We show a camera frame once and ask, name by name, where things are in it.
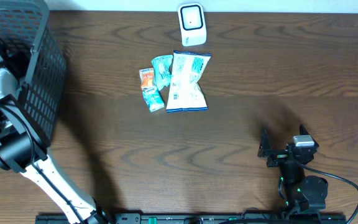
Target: white device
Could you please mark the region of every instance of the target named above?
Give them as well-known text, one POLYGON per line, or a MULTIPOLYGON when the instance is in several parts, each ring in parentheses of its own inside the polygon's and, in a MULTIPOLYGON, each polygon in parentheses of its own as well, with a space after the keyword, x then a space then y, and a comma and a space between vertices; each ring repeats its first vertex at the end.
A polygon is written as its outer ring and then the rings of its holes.
POLYGON ((206 24, 203 7, 198 3, 184 4, 178 9, 183 46, 194 46, 206 42, 206 24))

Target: wooden table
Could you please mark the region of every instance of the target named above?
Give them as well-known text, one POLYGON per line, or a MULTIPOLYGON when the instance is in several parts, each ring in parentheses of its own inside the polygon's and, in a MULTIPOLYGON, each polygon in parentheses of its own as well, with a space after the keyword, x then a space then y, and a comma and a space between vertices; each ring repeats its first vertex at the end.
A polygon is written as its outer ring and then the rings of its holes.
MULTIPOLYGON (((206 13, 206 21, 207 43, 185 48, 174 12, 51 13, 69 66, 52 147, 72 179, 110 208, 274 209, 283 205, 279 172, 257 158, 260 129, 284 148, 304 123, 320 143, 309 165, 358 184, 358 15, 206 13), (212 53, 199 82, 208 111, 149 113, 138 69, 173 50, 212 53)), ((357 191, 328 181, 327 211, 349 217, 357 191)), ((33 223, 42 212, 60 210, 0 169, 0 223, 33 223)))

